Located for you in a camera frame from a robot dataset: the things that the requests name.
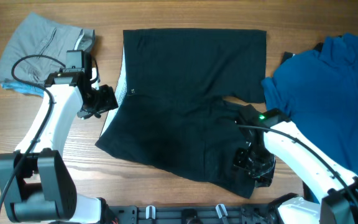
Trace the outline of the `black shorts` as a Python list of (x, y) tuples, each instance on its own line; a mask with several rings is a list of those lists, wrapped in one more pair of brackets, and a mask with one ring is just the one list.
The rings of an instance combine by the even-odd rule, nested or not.
[(246, 166), (254, 131), (238, 123), (265, 100), (267, 33), (242, 29), (125, 30), (126, 94), (96, 142), (127, 161), (249, 198), (272, 183)]

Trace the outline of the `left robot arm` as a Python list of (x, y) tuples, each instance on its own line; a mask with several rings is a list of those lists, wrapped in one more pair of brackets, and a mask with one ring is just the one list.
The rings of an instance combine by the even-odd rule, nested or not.
[(83, 50), (67, 51), (66, 62), (39, 88), (44, 98), (32, 126), (14, 152), (0, 154), (0, 217), (13, 223), (119, 223), (105, 199), (76, 191), (62, 159), (75, 117), (99, 118), (118, 107), (108, 85), (94, 88), (96, 60)]

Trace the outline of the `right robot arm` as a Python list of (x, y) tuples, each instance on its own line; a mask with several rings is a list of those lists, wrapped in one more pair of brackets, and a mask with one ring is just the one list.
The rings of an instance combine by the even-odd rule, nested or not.
[(315, 146), (283, 112), (259, 113), (247, 105), (236, 124), (247, 141), (234, 156), (236, 170), (269, 186), (280, 158), (316, 197), (312, 202), (286, 194), (253, 216), (262, 223), (358, 223), (358, 175)]

